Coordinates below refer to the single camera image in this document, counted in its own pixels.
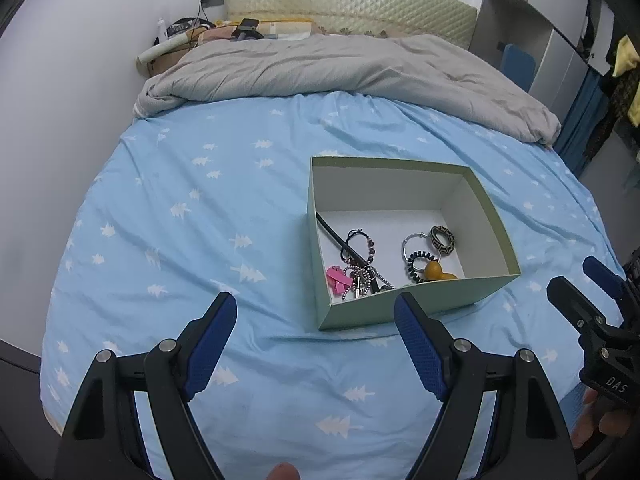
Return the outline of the person's right hand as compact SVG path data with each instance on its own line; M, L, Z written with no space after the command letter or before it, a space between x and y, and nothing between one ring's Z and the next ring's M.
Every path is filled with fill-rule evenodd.
M621 438L629 430L632 414L622 410L609 410L601 415L597 414L598 393L587 388L582 397L584 409L578 416L577 422L570 434L573 448L581 448L596 430L608 437Z

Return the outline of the person's left hand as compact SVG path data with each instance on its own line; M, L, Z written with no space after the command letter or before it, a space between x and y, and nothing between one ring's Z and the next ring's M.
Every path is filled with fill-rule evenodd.
M300 480L300 474L292 464L280 463L271 469L266 480Z

